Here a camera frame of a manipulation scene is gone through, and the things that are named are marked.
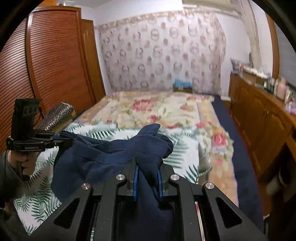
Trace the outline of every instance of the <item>blue towel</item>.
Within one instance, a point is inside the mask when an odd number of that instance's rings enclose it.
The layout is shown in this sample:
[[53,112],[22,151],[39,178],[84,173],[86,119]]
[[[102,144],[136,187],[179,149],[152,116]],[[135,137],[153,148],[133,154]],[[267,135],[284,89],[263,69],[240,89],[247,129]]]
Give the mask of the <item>blue towel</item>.
[[183,88],[192,88],[192,83],[191,82],[183,82],[178,78],[175,78],[174,84],[175,84],[176,88],[181,88],[181,87],[183,87]]
[[138,196],[136,203],[126,203],[121,208],[121,240],[173,240],[173,208],[160,202],[157,189],[157,170],[163,158],[172,153],[173,143],[157,133],[159,127],[144,126],[129,140],[110,142],[62,131],[60,137],[73,139],[73,146],[59,148],[53,193],[64,201],[83,183],[94,185],[119,174],[135,157],[139,166]]

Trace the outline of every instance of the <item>navy blue cloth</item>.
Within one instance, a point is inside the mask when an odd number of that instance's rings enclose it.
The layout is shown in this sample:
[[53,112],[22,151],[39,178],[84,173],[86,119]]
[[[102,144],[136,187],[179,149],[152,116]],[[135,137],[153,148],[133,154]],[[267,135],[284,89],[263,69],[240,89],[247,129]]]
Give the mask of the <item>navy blue cloth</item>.
[[121,208],[121,240],[173,240],[173,208],[160,202],[157,189],[157,170],[163,158],[172,153],[173,143],[157,133],[159,127],[144,126],[129,140],[110,142],[62,131],[60,137],[73,139],[73,146],[59,149],[53,193],[63,202],[83,183],[94,185],[119,174],[135,157],[139,167],[138,196],[136,203],[123,204]]
[[220,97],[216,96],[212,104],[221,126],[234,140],[232,163],[237,181],[239,209],[263,231],[262,204],[259,198],[257,179],[246,147]]

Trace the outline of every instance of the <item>curtain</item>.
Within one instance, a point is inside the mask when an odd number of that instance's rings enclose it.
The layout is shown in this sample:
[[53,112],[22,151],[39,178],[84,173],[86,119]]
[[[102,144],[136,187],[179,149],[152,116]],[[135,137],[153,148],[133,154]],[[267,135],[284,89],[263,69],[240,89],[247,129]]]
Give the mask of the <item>curtain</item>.
[[178,80],[195,93],[220,94],[226,39],[213,12],[146,14],[98,29],[113,91],[172,91]]

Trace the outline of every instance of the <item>pink container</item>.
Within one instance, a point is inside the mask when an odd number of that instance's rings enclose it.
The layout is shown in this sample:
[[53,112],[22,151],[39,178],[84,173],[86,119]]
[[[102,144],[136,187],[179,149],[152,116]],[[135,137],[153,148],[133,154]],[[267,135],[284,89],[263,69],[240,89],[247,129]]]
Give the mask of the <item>pink container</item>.
[[282,77],[281,82],[279,83],[276,91],[277,97],[281,100],[285,100],[286,90],[287,90],[286,79]]

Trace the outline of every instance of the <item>wooden dresser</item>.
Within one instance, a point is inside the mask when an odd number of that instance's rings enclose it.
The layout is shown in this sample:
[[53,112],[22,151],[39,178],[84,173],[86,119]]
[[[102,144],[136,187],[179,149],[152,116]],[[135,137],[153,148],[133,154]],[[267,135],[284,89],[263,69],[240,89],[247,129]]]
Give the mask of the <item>wooden dresser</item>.
[[229,96],[232,118],[247,145],[258,177],[279,167],[281,160],[276,157],[284,145],[296,159],[296,141],[293,138],[296,117],[285,111],[282,101],[234,74],[230,76]]

